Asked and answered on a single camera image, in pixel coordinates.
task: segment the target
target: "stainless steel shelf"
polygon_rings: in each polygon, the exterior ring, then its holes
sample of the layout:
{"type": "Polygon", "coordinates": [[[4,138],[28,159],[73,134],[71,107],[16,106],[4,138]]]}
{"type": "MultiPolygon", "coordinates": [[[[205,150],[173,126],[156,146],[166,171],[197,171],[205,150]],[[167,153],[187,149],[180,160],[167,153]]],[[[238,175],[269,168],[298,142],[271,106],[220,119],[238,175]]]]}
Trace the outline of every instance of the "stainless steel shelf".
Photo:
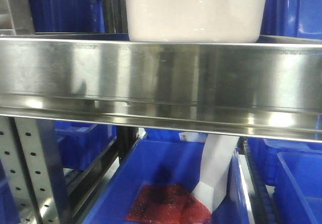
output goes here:
{"type": "Polygon", "coordinates": [[[321,41],[111,37],[1,37],[0,115],[322,141],[321,41]]]}

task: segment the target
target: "perforated metal rack post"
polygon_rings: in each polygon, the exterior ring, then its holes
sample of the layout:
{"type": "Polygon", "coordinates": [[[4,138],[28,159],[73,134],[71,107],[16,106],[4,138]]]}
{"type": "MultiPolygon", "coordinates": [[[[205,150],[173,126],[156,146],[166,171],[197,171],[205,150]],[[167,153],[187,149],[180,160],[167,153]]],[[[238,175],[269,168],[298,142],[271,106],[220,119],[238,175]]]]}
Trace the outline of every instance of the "perforated metal rack post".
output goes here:
{"type": "Polygon", "coordinates": [[[21,223],[41,223],[40,212],[14,118],[0,116],[0,158],[21,223]]]}

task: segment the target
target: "blue crate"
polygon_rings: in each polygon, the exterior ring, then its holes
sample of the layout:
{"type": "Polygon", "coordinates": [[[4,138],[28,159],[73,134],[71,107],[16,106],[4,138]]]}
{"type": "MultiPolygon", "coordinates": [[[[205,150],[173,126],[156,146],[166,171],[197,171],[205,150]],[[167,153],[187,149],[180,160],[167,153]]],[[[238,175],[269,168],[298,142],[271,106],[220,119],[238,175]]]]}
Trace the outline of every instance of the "blue crate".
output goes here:
{"type": "MultiPolygon", "coordinates": [[[[181,183],[192,191],[199,181],[202,143],[139,140],[112,177],[83,224],[131,224],[125,221],[144,184],[181,183]]],[[[212,214],[212,223],[249,224],[236,153],[230,169],[227,196],[212,214]]]]}
{"type": "Polygon", "coordinates": [[[116,127],[106,124],[55,121],[64,168],[85,170],[115,138],[116,127]]]}
{"type": "Polygon", "coordinates": [[[277,153],[311,153],[322,155],[322,144],[312,142],[249,138],[248,145],[259,173],[267,185],[275,186],[277,153]]]}
{"type": "Polygon", "coordinates": [[[267,0],[262,34],[322,39],[322,0],[267,0]]]}
{"type": "Polygon", "coordinates": [[[322,223],[322,156],[279,153],[273,194],[284,224],[322,223]]]}
{"type": "Polygon", "coordinates": [[[36,32],[105,32],[102,0],[29,0],[36,32]]]}
{"type": "MultiPolygon", "coordinates": [[[[155,128],[145,128],[147,133],[147,138],[150,140],[161,140],[161,141],[173,141],[181,142],[187,141],[185,137],[185,131],[167,130],[167,129],[155,129],[155,128]]],[[[189,133],[194,135],[194,141],[192,142],[205,142],[207,138],[206,133],[189,133]]]]}
{"type": "Polygon", "coordinates": [[[18,224],[18,211],[0,162],[0,224],[18,224]]]}

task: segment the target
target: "reflective metal surface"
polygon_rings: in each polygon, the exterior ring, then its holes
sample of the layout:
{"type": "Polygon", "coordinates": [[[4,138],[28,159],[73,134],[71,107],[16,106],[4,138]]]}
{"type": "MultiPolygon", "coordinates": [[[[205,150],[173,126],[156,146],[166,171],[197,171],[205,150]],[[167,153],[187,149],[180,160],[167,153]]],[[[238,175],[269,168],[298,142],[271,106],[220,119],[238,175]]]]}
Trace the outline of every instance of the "reflective metal surface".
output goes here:
{"type": "Polygon", "coordinates": [[[15,118],[43,224],[71,221],[53,122],[15,118]]]}
{"type": "Polygon", "coordinates": [[[1,34],[34,34],[28,0],[0,0],[1,34]]]}
{"type": "Polygon", "coordinates": [[[0,158],[20,222],[42,224],[15,121],[3,116],[0,116],[0,158]]]}
{"type": "Polygon", "coordinates": [[[322,141],[320,41],[51,37],[0,38],[1,115],[322,141]]]}

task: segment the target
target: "white paper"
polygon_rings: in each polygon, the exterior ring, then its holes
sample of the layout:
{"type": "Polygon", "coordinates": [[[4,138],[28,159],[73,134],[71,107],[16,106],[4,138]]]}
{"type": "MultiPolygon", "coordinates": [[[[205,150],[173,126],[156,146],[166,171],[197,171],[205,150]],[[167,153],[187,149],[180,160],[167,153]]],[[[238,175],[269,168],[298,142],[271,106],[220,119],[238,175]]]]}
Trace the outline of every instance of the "white paper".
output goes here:
{"type": "Polygon", "coordinates": [[[228,169],[238,136],[209,134],[202,153],[200,180],[192,194],[210,212],[226,196],[228,169]]]}

